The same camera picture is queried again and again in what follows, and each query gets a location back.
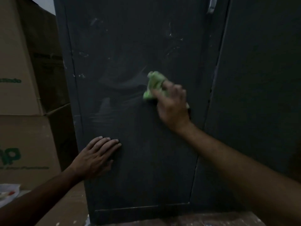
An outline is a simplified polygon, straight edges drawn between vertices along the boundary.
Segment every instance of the white wall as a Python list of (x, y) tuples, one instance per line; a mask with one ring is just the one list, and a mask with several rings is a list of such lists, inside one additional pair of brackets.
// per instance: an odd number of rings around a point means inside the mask
[(33, 0), (33, 1), (37, 3), (41, 8), (55, 15), (55, 6), (53, 0)]

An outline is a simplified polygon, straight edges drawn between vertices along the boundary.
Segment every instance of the person's left arm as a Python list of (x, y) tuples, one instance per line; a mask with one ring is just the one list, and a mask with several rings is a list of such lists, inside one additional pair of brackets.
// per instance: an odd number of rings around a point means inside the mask
[(1, 225), (35, 225), (73, 186), (111, 169), (108, 158), (121, 146), (118, 140), (97, 137), (58, 176), (0, 208)]

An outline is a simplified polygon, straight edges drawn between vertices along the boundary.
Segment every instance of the door handle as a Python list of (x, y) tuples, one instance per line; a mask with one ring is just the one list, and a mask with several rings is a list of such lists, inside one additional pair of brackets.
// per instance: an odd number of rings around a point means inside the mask
[(208, 7), (208, 12), (207, 12), (208, 14), (213, 14), (213, 12), (215, 10), (216, 2), (217, 2), (217, 0), (209, 1), (209, 7)]

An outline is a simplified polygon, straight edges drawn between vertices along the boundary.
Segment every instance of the forearm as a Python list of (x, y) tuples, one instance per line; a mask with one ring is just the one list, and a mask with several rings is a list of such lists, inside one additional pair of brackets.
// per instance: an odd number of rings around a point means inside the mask
[(209, 160), (255, 213), (301, 223), (301, 185), (207, 135), (193, 124), (179, 133)]
[(28, 194), (2, 207), (1, 224), (35, 225), (78, 182), (79, 179), (72, 170), (65, 170)]

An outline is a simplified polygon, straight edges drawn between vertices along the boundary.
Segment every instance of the green logo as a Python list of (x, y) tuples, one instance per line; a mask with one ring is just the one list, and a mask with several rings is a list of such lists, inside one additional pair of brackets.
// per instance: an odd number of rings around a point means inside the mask
[(11, 78), (0, 78), (0, 83), (21, 83), (21, 79)]
[(3, 165), (12, 165), (13, 161), (21, 158), (21, 153), (18, 148), (7, 148), (5, 151), (0, 150), (0, 157)]

